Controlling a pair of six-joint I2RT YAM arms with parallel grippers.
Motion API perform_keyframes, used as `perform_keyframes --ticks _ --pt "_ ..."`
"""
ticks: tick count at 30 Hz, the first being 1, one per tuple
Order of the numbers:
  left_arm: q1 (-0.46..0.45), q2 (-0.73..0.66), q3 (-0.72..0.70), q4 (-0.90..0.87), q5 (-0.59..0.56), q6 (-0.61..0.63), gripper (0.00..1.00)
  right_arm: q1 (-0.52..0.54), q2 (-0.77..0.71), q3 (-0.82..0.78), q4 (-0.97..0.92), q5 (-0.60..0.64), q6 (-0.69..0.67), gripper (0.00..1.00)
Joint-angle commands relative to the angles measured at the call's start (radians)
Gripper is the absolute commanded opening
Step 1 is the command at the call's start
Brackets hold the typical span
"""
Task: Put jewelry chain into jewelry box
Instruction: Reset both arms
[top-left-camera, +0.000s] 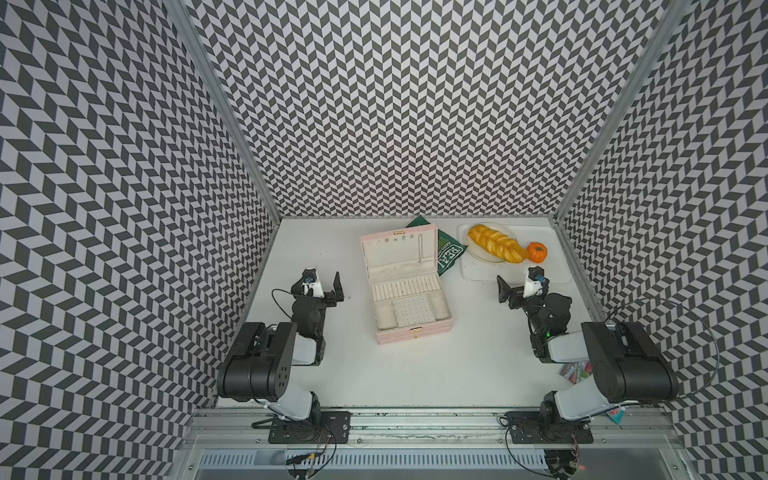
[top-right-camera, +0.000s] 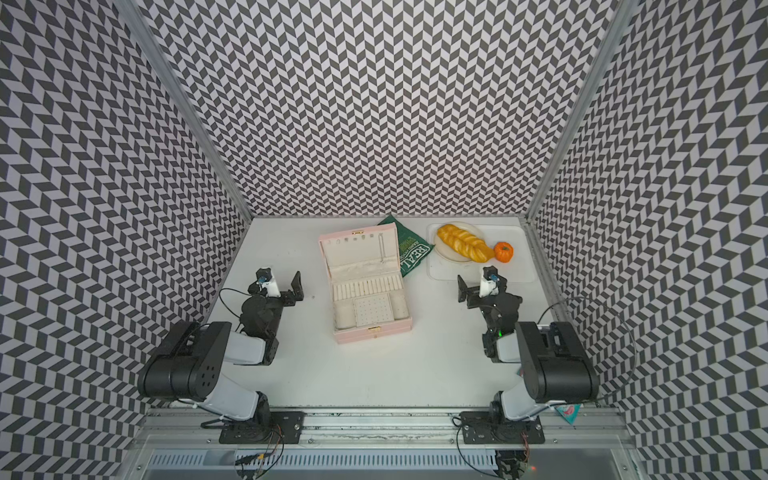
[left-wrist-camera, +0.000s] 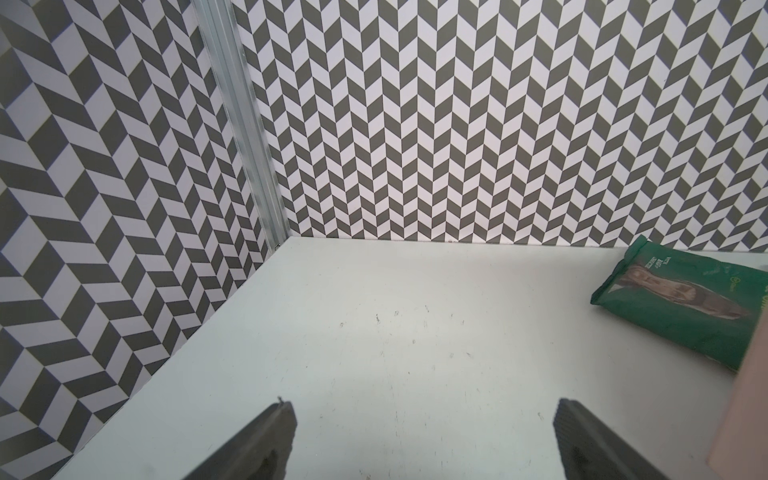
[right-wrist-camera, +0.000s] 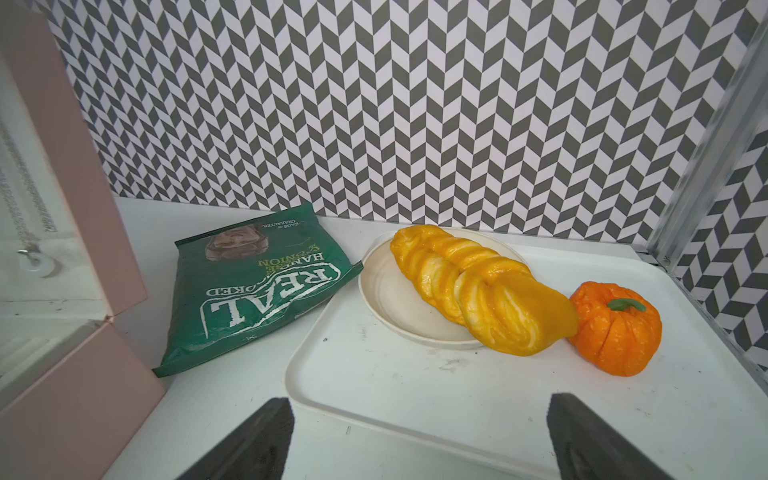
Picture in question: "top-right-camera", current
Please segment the pink jewelry box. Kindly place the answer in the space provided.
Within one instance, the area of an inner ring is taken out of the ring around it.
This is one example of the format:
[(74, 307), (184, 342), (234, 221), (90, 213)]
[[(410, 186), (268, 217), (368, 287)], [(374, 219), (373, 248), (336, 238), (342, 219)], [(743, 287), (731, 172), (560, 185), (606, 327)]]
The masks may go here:
[(412, 330), (394, 225), (323, 235), (319, 246), (330, 284), (337, 343)]

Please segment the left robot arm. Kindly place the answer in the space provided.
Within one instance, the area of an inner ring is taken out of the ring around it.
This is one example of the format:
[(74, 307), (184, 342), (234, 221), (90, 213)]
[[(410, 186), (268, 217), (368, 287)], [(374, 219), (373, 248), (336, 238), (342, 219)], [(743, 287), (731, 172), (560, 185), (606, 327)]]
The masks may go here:
[(272, 413), (267, 395), (248, 389), (223, 372), (228, 363), (265, 367), (272, 364), (283, 311), (304, 300), (301, 273), (290, 288), (277, 285), (272, 270), (261, 268), (245, 293), (238, 316), (242, 330), (229, 322), (179, 321), (152, 352), (141, 369), (141, 396), (180, 401), (217, 416), (205, 428), (222, 428), (220, 441), (264, 442), (286, 431), (301, 431), (303, 414)]

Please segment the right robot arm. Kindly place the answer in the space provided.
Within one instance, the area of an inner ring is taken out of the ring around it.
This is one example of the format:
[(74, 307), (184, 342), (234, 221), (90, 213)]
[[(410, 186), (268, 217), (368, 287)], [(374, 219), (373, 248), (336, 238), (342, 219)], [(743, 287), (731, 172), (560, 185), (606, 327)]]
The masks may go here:
[(457, 277), (458, 301), (479, 311), (485, 321), (484, 354), (494, 363), (519, 367), (519, 383), (495, 394), (490, 423), (532, 420), (552, 407), (594, 401), (599, 379), (573, 325), (522, 321), (523, 298), (507, 291), (507, 280), (488, 268), (480, 284)]

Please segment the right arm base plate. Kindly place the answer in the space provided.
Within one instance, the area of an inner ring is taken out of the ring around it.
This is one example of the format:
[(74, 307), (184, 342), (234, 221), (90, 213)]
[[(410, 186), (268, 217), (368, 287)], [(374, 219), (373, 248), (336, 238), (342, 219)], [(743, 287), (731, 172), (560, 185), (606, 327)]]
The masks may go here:
[(485, 411), (462, 411), (454, 418), (465, 444), (540, 445), (545, 443), (543, 426), (534, 420), (495, 421)]

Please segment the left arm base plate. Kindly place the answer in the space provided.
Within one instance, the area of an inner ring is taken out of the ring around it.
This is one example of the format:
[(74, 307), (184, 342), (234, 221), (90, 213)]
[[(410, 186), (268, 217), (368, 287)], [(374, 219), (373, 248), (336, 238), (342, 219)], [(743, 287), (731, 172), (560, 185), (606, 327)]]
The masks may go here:
[(269, 421), (259, 419), (227, 422), (218, 442), (223, 445), (298, 444), (306, 414), (303, 411), (271, 412)]

